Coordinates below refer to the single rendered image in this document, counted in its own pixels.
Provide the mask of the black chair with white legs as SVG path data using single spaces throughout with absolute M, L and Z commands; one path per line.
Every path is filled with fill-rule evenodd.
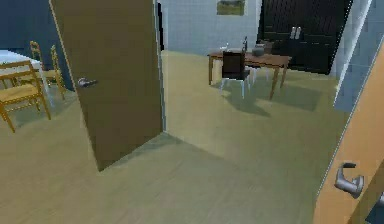
M 230 80 L 236 81 L 241 86 L 241 96 L 245 97 L 245 83 L 248 82 L 250 71 L 245 69 L 245 53 L 243 51 L 223 52 L 221 75 L 220 90 L 223 90 L 224 84 Z

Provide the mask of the brown room door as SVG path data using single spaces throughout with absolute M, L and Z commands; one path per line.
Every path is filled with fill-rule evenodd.
M 48 1 L 102 171 L 163 131 L 154 0 Z

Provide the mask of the brown wooden table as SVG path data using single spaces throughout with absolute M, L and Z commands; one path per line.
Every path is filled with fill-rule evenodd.
M 213 80 L 212 69 L 213 69 L 213 62 L 215 60 L 222 61 L 223 53 L 212 52 L 208 54 L 208 84 L 211 84 Z M 272 54 L 264 54 L 262 56 L 253 56 L 251 53 L 245 54 L 245 64 L 247 66 L 254 65 L 259 67 L 271 68 L 274 70 L 269 99 L 272 99 L 274 96 L 280 69 L 283 69 L 281 83 L 280 83 L 280 87 L 283 87 L 290 60 L 291 60 L 290 56 L 281 56 L 281 55 L 272 55 Z

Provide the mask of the framed landscape picture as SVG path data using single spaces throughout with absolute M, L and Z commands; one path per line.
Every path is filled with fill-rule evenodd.
M 217 15 L 243 16 L 245 11 L 245 0 L 218 0 Z

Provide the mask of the black cupboard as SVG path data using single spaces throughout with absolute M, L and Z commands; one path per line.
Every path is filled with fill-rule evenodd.
M 261 0 L 257 39 L 293 70 L 328 75 L 354 0 Z

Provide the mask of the yellow wooden chair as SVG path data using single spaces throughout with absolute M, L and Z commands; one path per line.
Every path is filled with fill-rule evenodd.
M 15 127 L 9 117 L 10 112 L 30 106 L 35 106 L 40 111 L 40 106 L 43 106 L 48 119 L 51 119 L 41 84 L 29 60 L 0 64 L 0 70 L 7 70 L 6 74 L 0 76 L 0 80 L 14 81 L 20 77 L 29 76 L 36 82 L 35 85 L 25 83 L 0 90 L 0 116 L 12 132 L 15 132 Z
M 61 98 L 65 99 L 66 87 L 64 84 L 61 68 L 59 66 L 59 58 L 55 45 L 51 46 L 50 52 L 53 68 L 51 70 L 43 68 L 43 73 L 47 79 L 48 87 L 51 87 L 52 84 L 55 84 L 58 88 Z
M 43 57 L 41 54 L 39 44 L 35 41 L 31 41 L 30 42 L 30 50 L 31 50 L 32 58 L 39 61 L 41 68 L 44 68 Z

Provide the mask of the orange room door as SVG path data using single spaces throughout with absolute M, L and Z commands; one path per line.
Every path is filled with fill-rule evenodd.
M 334 186 L 343 162 L 356 164 L 344 169 L 347 180 L 364 177 L 357 199 Z M 312 224 L 367 224 L 374 208 L 384 212 L 384 38 L 318 191 Z

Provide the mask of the white table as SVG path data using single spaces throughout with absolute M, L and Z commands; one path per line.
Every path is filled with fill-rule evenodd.
M 3 65 L 6 63 L 22 62 L 22 61 L 30 61 L 32 67 L 37 70 L 38 77 L 42 79 L 44 90 L 45 90 L 45 93 L 47 94 L 49 103 L 51 106 L 53 106 L 54 105 L 53 95 L 48 86 L 47 76 L 43 72 L 41 62 L 38 60 L 32 59 L 30 57 L 12 52 L 10 50 L 0 50 L 0 65 Z

